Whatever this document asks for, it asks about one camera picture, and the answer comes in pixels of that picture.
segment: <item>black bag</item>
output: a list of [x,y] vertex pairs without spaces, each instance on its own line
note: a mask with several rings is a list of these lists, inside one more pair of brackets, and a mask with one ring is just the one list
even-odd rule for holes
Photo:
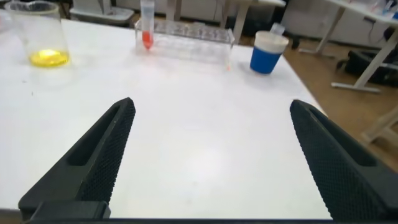
[[[348,53],[348,60],[340,60],[337,63],[336,69],[340,69],[345,64],[346,73],[360,77],[377,53],[378,51],[360,52],[357,50],[351,50]],[[391,87],[398,87],[397,51],[393,50],[385,59],[384,63],[388,63],[390,65],[388,67],[380,66],[369,79],[369,82]]]

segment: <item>blue container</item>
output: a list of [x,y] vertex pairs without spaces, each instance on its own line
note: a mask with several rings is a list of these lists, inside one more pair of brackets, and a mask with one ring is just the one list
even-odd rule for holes
[[266,31],[256,34],[250,67],[256,72],[270,74],[289,43],[288,38]]

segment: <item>yellow liquid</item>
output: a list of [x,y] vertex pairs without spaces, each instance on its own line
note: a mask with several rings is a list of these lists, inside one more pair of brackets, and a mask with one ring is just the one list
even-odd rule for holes
[[38,67],[56,67],[69,61],[69,54],[58,50],[41,50],[29,57],[30,62]]

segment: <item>white desk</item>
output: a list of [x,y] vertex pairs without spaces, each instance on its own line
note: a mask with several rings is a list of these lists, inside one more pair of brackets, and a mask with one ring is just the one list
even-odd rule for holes
[[343,16],[343,13],[345,12],[346,9],[356,12],[356,13],[359,13],[359,14],[363,15],[364,17],[374,19],[375,21],[382,22],[382,23],[388,24],[389,26],[396,28],[396,31],[394,32],[394,34],[387,41],[385,46],[377,54],[377,56],[374,58],[374,60],[370,63],[369,67],[364,71],[364,73],[361,75],[361,77],[358,79],[358,81],[354,85],[349,85],[349,84],[345,84],[345,83],[332,83],[331,84],[333,87],[337,87],[337,88],[347,88],[350,90],[361,90],[361,91],[370,91],[373,93],[379,93],[380,92],[379,89],[365,87],[365,84],[372,77],[374,72],[383,64],[384,59],[386,59],[386,57],[390,54],[391,50],[394,49],[395,46],[398,44],[398,20],[391,19],[391,18],[382,16],[379,14],[375,14],[367,9],[367,5],[360,3],[360,2],[348,3],[348,2],[345,2],[342,0],[325,0],[325,1],[328,1],[328,2],[335,4],[339,7],[338,11],[336,13],[336,16],[333,19],[333,21],[331,22],[330,28],[326,32],[325,36],[322,38],[322,41],[318,45],[317,49],[315,51],[300,49],[301,52],[323,55],[323,49],[325,48],[327,42],[330,39],[330,36],[332,35],[334,29],[337,26],[337,23]]
[[[244,21],[248,13],[249,6],[253,4],[267,4],[275,7],[285,7],[286,2],[282,0],[226,0],[223,8],[223,19],[221,20],[220,27],[224,28],[228,18],[228,12],[232,2],[239,4],[238,15],[234,27],[235,44],[239,44],[242,36]],[[181,3],[182,0],[167,0],[166,17],[168,20],[179,20],[181,16]]]
[[[138,57],[134,31],[63,21],[68,66],[31,67],[0,35],[0,208],[26,193],[116,101],[136,117],[112,217],[330,218],[296,138],[293,99],[319,105],[285,58],[268,77],[236,46],[231,71]],[[67,76],[71,82],[46,83]]]

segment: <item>glass beaker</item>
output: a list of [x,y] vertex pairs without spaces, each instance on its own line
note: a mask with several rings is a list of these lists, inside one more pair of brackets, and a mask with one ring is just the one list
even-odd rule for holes
[[69,61],[57,4],[11,1],[4,7],[33,65],[56,67]]

